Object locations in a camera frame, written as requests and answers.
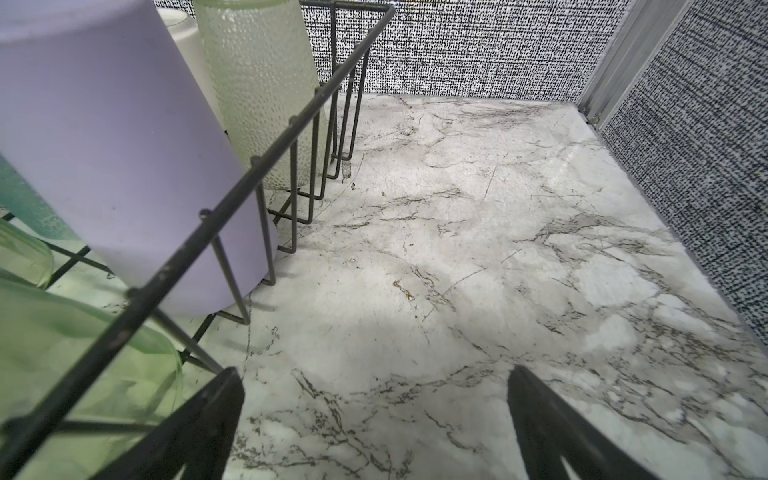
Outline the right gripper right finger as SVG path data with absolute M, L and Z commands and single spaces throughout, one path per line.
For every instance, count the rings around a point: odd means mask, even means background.
M 654 479 L 523 365 L 507 380 L 507 403 L 530 479 Z

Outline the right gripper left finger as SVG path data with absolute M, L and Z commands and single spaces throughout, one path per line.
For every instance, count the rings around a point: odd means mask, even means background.
M 245 390 L 228 367 L 96 479 L 220 479 L 234 442 Z

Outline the black wire dish rack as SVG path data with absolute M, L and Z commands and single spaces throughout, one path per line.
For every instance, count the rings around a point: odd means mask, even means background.
M 205 251 L 211 247 L 217 255 L 220 269 L 224 274 L 233 298 L 242 300 L 226 253 L 220 240 L 220 231 L 249 199 L 257 202 L 262 223 L 267 221 L 262 182 L 280 157 L 295 150 L 300 134 L 314 123 L 316 116 L 328 100 L 335 100 L 343 81 L 351 78 L 358 66 L 368 63 L 370 49 L 395 14 L 391 4 L 362 1 L 314 1 L 312 7 L 330 10 L 369 11 L 380 14 L 380 20 L 370 28 L 343 63 L 333 63 L 329 80 L 323 84 L 306 107 L 290 120 L 288 127 L 269 147 L 264 156 L 258 157 L 255 165 L 245 173 L 220 203 L 210 211 L 202 223 L 184 240 L 178 250 L 168 258 L 160 269 L 129 296 L 125 311 L 117 316 L 111 325 L 95 340 L 92 346 L 79 358 L 72 369 L 37 404 L 34 410 L 21 417 L 6 421 L 2 431 L 8 441 L 1 450 L 1 476 L 13 479 L 37 453 L 40 447 L 54 434 L 121 434 L 139 433 L 145 438 L 161 423 L 120 424 L 93 421 L 70 421 L 67 416 L 81 397 L 90 389 L 95 380 L 109 366 L 118 353 L 144 326 L 149 318 L 155 318 L 174 338 L 196 358 L 198 365 L 214 375 L 224 367 L 220 366 L 196 340 L 183 330 L 159 308 L 159 304 L 176 286 L 182 276 Z

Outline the green transparent cup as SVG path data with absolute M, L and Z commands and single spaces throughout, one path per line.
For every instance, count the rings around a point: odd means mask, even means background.
M 1 282 L 1 418 L 30 414 L 111 325 L 95 307 Z M 72 421 L 158 424 L 182 398 L 182 365 L 167 337 L 140 328 L 70 411 Z M 141 439 L 138 433 L 54 434 L 21 479 L 88 479 Z

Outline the light green glass cup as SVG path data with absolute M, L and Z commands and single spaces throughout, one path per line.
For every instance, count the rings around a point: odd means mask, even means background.
M 48 287 L 54 272 L 54 257 L 42 241 L 1 220 L 1 277 Z

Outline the teal transparent cup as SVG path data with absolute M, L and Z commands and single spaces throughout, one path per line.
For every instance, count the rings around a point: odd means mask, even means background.
M 1 157 L 1 206 L 45 238 L 79 239 L 4 157 Z

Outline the purple plastic cup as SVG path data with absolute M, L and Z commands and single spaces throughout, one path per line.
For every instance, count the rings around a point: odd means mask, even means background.
M 150 1 L 2 3 L 1 154 L 133 288 L 244 174 Z

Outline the pale frosted tall cup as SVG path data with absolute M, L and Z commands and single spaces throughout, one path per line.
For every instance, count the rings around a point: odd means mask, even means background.
M 230 143 L 244 169 L 313 99 L 319 77 L 299 2 L 197 1 L 196 20 Z

